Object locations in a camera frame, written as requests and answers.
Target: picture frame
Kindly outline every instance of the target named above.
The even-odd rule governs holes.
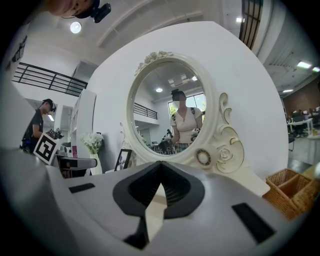
[[[120,171],[120,170],[124,170],[128,168],[128,164],[130,161],[130,157],[132,154],[132,150],[131,149],[121,149],[118,159],[116,161],[115,167],[114,167],[114,171]]]

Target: wicker basket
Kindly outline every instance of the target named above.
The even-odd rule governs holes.
[[[283,169],[266,178],[270,191],[263,195],[289,220],[312,208],[320,183],[291,169]]]

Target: gray device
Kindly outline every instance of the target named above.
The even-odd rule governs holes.
[[[56,167],[20,150],[0,151],[0,163],[12,209],[58,255],[231,256],[257,248],[265,255],[288,224],[235,181],[182,164],[157,161],[63,179]],[[149,241],[145,209],[160,183],[168,207]]]

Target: oval mirror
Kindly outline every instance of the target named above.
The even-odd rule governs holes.
[[[180,63],[162,62],[138,87],[132,123],[145,147],[169,156],[197,139],[205,110],[204,90],[194,72]]]

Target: white cabinet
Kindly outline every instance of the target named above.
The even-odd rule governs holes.
[[[84,133],[92,133],[95,101],[96,94],[84,89],[72,110],[70,139],[74,158],[90,158],[90,152],[80,141],[80,136]]]

